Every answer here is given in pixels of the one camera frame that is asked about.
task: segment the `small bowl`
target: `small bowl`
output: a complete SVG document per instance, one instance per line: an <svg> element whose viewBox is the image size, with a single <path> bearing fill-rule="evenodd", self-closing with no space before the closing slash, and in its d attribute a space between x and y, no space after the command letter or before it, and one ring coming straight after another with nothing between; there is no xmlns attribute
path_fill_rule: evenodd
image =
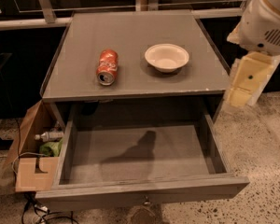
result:
<svg viewBox="0 0 280 224"><path fill-rule="evenodd" d="M170 73L188 63L189 54L177 45L158 44L146 51L145 58L157 70Z"/></svg>

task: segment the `cardboard box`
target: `cardboard box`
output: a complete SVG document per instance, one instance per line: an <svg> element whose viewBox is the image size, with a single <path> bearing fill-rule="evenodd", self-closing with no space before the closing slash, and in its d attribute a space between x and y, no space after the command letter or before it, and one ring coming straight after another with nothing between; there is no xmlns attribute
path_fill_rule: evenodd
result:
<svg viewBox="0 0 280 224"><path fill-rule="evenodd" d="M49 130L54 118L47 106L39 101L27 110L20 126L20 136L16 136L10 147L4 167L16 160L19 154L38 153L42 144L35 140L35 135ZM25 155L20 158L16 192L50 190L56 173L58 157Z"/></svg>

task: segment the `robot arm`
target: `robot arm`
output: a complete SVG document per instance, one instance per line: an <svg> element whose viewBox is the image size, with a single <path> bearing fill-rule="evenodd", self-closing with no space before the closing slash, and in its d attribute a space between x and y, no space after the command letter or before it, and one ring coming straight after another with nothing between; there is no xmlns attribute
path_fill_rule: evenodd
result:
<svg viewBox="0 0 280 224"><path fill-rule="evenodd" d="M233 106L253 105L280 63L280 0L252 0L228 41L249 53L237 61L225 100Z"/></svg>
<svg viewBox="0 0 280 224"><path fill-rule="evenodd" d="M252 0L237 29L242 48L280 54L280 0Z"/></svg>

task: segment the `drawer handle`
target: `drawer handle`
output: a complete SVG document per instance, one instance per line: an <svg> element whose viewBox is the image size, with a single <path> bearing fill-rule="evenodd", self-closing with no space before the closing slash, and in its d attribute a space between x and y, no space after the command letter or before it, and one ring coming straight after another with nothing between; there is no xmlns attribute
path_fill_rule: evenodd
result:
<svg viewBox="0 0 280 224"><path fill-rule="evenodd" d="M149 200L148 196L146 196L146 200L143 202L143 206L151 206L151 201Z"/></svg>

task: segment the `terrazzo floor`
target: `terrazzo floor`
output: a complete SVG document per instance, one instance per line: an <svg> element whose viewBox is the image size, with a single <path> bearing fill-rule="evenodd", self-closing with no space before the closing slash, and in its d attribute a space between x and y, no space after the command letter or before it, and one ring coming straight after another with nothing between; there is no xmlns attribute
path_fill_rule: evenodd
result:
<svg viewBox="0 0 280 224"><path fill-rule="evenodd" d="M15 129L12 120L0 123L0 135L15 135L16 130L8 132L10 129ZM254 107L236 110L223 107L215 129L232 170L250 180L235 198L150 208L76 211L74 219L80 224L280 223L280 92L262 94ZM2 169L3 160L0 160L0 224L21 223L26 200L22 194L14 193L14 176L10 167ZM69 217L70 213L59 215ZM30 208L24 223L37 220ZM71 221L60 218L49 223Z"/></svg>

